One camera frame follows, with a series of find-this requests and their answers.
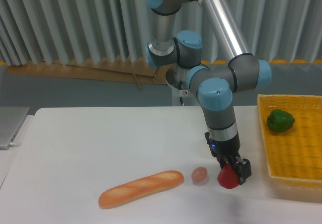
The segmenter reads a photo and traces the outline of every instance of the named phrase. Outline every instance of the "bread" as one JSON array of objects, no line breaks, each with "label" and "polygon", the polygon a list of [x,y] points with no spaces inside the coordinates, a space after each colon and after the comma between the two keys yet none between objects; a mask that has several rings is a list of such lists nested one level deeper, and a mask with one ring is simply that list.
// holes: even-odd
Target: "bread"
[{"label": "bread", "polygon": [[118,185],[103,192],[99,198],[101,208],[116,207],[133,200],[172,189],[184,181],[179,171],[169,170]]}]

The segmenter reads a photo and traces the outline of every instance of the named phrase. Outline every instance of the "plastic basket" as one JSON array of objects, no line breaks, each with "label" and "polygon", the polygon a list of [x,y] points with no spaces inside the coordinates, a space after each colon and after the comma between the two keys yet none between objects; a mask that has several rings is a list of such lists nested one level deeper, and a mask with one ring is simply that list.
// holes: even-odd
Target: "plastic basket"
[{"label": "plastic basket", "polygon": [[[269,176],[280,182],[322,187],[322,97],[258,95],[262,136]],[[295,118],[293,127],[273,132],[267,126],[274,109]]]}]

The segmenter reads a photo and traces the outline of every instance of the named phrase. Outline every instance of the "white table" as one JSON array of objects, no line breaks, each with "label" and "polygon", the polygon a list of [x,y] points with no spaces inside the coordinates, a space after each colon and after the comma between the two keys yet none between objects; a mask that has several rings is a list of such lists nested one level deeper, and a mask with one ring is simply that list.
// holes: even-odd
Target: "white table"
[{"label": "white table", "polygon": [[[199,107],[41,109],[0,189],[0,223],[320,223],[322,204],[274,198],[257,108],[235,113],[253,175],[226,190]],[[198,166],[203,186],[190,178]],[[171,169],[185,176],[179,187],[99,208],[103,191]]]}]

